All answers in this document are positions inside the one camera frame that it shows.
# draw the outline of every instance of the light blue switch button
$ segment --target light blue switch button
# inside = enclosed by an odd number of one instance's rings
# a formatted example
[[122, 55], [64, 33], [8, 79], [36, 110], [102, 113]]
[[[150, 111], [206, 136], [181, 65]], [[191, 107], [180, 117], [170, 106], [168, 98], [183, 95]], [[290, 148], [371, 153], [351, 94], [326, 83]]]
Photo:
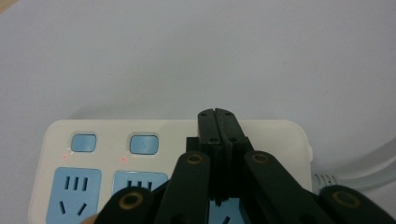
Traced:
[[131, 152], [154, 155], [158, 151], [158, 137], [155, 135], [134, 135], [131, 139]]
[[94, 134], [75, 134], [72, 140], [72, 150], [75, 152], [92, 152], [96, 147]]

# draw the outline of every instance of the white surface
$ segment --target white surface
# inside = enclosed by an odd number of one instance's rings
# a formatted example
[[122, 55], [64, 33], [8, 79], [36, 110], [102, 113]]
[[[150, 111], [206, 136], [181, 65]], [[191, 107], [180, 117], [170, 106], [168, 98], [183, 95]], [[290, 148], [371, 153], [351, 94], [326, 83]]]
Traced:
[[[195, 119], [217, 106], [300, 124], [318, 171], [361, 159], [396, 135], [395, 11], [393, 0], [18, 1], [0, 14], [0, 223], [27, 223], [57, 119]], [[372, 195], [396, 217], [395, 194]]]
[[[304, 131], [295, 123], [282, 120], [241, 120], [244, 134], [256, 150], [274, 155], [305, 189], [311, 190], [310, 152]], [[166, 173], [170, 178], [178, 157], [186, 151], [186, 138], [197, 136], [196, 120], [60, 120], [44, 137], [35, 189], [30, 205], [32, 224], [46, 222], [54, 172], [58, 167], [92, 168], [102, 172], [98, 210], [111, 197], [117, 171]], [[76, 133], [94, 133], [92, 153], [71, 150]], [[133, 155], [129, 151], [135, 134], [159, 138], [155, 155]]]

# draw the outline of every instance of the white tabletop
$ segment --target white tabletop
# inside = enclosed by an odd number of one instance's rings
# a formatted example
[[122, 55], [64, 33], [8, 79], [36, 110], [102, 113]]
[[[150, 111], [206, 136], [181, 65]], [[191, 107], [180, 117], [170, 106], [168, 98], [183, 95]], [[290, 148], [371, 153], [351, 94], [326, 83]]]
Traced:
[[[20, 0], [0, 14], [0, 223], [58, 119], [288, 119], [331, 171], [396, 137], [396, 2]], [[366, 192], [396, 217], [396, 184]]]

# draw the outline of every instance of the power strip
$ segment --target power strip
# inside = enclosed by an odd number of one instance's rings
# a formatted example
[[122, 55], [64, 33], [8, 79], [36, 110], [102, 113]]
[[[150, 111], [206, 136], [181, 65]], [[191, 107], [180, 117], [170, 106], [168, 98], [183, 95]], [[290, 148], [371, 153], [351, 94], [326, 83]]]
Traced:
[[[311, 190], [312, 150], [304, 131], [285, 120], [240, 120], [255, 150], [273, 154]], [[43, 141], [29, 222], [79, 223], [127, 186], [155, 189], [172, 176], [186, 138], [197, 136], [196, 120], [59, 120]], [[230, 200], [211, 204], [210, 222], [239, 223]]]

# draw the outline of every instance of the white power strip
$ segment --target white power strip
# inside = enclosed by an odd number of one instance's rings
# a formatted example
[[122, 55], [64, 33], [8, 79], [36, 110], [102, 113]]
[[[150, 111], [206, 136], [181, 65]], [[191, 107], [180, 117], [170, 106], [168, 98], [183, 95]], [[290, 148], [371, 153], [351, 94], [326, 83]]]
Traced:
[[[312, 151], [297, 124], [285, 120], [240, 120], [239, 124], [255, 150], [273, 154], [303, 188], [311, 190]], [[186, 138], [197, 136], [197, 130], [196, 120], [80, 119], [53, 123], [43, 141], [29, 222], [79, 222], [102, 210], [120, 179], [136, 185], [123, 175], [134, 174], [139, 179], [149, 174], [153, 181], [148, 187], [155, 188], [155, 181], [162, 181], [156, 174], [172, 176], [178, 157], [186, 151]]]

